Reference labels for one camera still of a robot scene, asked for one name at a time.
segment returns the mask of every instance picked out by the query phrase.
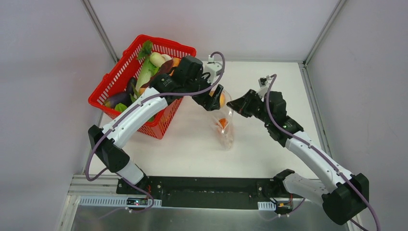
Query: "clear plastic bag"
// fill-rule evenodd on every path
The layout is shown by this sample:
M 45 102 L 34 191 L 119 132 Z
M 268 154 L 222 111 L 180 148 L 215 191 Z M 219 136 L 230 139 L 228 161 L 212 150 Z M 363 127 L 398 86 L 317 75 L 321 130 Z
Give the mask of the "clear plastic bag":
M 226 103 L 231 101 L 231 96 L 223 90 L 223 96 L 221 96 L 219 110 L 209 112 L 210 126 L 216 134 L 216 138 L 219 140 L 225 150 L 229 150 L 234 142 L 234 127 L 232 125 L 232 116 L 234 111 L 226 106 Z

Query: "eggplant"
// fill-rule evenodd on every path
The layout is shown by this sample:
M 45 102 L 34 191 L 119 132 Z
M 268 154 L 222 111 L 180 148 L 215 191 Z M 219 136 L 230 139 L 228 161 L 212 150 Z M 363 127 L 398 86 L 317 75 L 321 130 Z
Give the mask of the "eggplant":
M 104 102 L 103 105 L 105 107 L 109 107 L 114 109 L 115 106 L 118 103 L 123 103 L 124 105 L 126 105 L 127 107 L 129 107 L 132 104 L 132 100 L 130 99 L 130 95 L 128 92 L 120 92 L 118 94 L 115 94 L 109 98 L 107 98 Z
M 135 92 L 133 91 L 133 88 L 136 86 L 136 78 L 132 77 L 129 79 L 129 81 L 127 82 L 128 84 L 126 85 L 126 90 L 125 92 L 127 92 L 128 94 L 134 94 Z

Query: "red basket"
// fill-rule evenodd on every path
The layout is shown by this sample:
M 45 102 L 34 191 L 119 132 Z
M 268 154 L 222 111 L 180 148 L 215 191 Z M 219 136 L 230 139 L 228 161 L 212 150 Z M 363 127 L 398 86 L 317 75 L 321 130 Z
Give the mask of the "red basket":
M 105 107 L 103 102 L 109 96 L 124 91 L 126 84 L 131 77 L 138 78 L 144 59 L 137 60 L 137 56 L 141 50 L 142 44 L 147 40 L 150 40 L 153 43 L 153 51 L 161 54 L 168 54 L 171 57 L 182 58 L 186 55 L 195 56 L 197 53 L 195 48 L 184 46 L 171 40 L 139 35 L 123 52 L 122 58 L 112 71 L 103 77 L 102 82 L 90 95 L 88 98 L 90 105 L 100 108 L 112 119 L 120 115 L 120 112 Z M 175 100 L 171 105 L 157 113 L 153 122 L 146 122 L 138 131 L 162 139 L 174 114 L 180 106 L 181 100 L 182 99 Z

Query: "green leafy vegetable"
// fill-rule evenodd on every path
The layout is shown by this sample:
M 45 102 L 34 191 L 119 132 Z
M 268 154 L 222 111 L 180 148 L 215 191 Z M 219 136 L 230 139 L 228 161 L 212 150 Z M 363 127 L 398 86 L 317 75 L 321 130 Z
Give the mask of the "green leafy vegetable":
M 127 109 L 127 107 L 123 103 L 118 103 L 115 106 L 115 110 L 118 111 L 118 112 L 124 112 L 126 109 Z
M 132 84 L 132 88 L 133 88 L 134 94 L 130 96 L 130 99 L 131 99 L 131 100 L 135 99 L 135 101 L 136 101 L 136 100 L 140 97 L 140 94 L 139 94 L 139 92 L 136 90 L 135 85 Z
M 149 40 L 143 43 L 141 50 L 138 54 L 138 60 L 149 56 L 152 53 L 153 43 Z
M 136 101 L 136 98 L 135 97 L 133 97 L 133 95 L 132 94 L 129 94 L 130 95 L 130 100 L 132 101 L 132 103 L 134 103 L 135 101 Z
M 150 78 L 153 76 L 153 72 L 157 72 L 158 68 L 146 58 L 141 66 L 140 74 L 138 76 L 138 81 L 136 83 L 135 89 L 139 91 L 140 87 L 149 82 Z

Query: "black mounting plate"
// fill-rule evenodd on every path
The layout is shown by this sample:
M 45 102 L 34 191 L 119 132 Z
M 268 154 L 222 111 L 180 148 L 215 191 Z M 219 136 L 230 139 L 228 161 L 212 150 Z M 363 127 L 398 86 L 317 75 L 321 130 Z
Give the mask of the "black mounting plate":
M 149 177 L 149 186 L 144 190 L 150 188 L 165 207 L 258 209 L 258 202 L 270 201 L 269 197 L 289 198 L 274 190 L 278 185 L 271 179 Z M 122 179 L 116 193 L 141 194 Z

